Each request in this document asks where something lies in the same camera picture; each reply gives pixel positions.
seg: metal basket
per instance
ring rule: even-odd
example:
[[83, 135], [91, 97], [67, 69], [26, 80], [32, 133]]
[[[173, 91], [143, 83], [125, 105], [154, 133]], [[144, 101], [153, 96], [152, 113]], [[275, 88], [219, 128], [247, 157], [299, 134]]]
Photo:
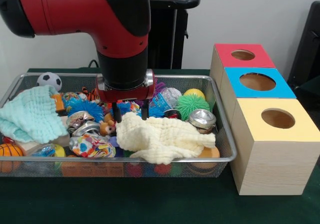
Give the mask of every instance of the metal basket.
[[[32, 88], [40, 73], [18, 76], [0, 101], [3, 107], [19, 92]], [[59, 73], [61, 92], [78, 92], [83, 86], [95, 88], [95, 74]], [[58, 157], [0, 157], [0, 176], [5, 177], [218, 177], [236, 155], [234, 139], [226, 119], [216, 83], [208, 76], [156, 75], [158, 82], [184, 93], [200, 89], [217, 118], [215, 145], [220, 158], [175, 159], [170, 167], [157, 166], [138, 158], [58, 158]]]

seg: yellow cloth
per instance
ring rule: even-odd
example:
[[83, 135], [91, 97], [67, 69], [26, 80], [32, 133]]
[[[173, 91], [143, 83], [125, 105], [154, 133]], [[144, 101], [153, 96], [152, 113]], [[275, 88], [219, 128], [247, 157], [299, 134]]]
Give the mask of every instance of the yellow cloth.
[[188, 122], [154, 117], [144, 121], [133, 112], [123, 115], [116, 133], [122, 149], [136, 152], [130, 157], [166, 165], [174, 158], [195, 158], [204, 147], [214, 148], [216, 141], [213, 133], [200, 134]]

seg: yellow ball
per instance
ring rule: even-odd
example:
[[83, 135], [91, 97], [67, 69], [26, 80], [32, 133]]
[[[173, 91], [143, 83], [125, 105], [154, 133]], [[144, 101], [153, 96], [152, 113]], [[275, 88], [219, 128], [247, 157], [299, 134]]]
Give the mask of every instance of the yellow ball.
[[196, 88], [192, 88], [192, 89], [187, 90], [184, 93], [184, 96], [193, 95], [193, 94], [195, 94], [203, 99], [206, 99], [205, 95], [199, 89], [196, 89]]
[[55, 148], [55, 153], [54, 153], [55, 157], [64, 158], [66, 156], [66, 153], [63, 147], [61, 147], [58, 144], [55, 144], [54, 148]]

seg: orange basketball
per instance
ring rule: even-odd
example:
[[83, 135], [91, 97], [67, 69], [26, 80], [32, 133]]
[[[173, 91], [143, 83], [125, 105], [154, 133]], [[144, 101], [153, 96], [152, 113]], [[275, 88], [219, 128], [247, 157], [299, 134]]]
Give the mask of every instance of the orange basketball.
[[[5, 143], [0, 145], [0, 156], [19, 157], [23, 156], [21, 149], [14, 144]], [[2, 161], [0, 162], [0, 172], [9, 173], [20, 166], [19, 161]]]

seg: stacked wooden cubes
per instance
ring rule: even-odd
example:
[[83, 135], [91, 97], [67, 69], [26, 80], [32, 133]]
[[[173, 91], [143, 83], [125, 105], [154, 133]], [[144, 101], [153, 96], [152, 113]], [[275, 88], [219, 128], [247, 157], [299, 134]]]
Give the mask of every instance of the stacked wooden cubes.
[[259, 44], [216, 44], [216, 81], [238, 155], [240, 195], [301, 195], [320, 155], [320, 132]]

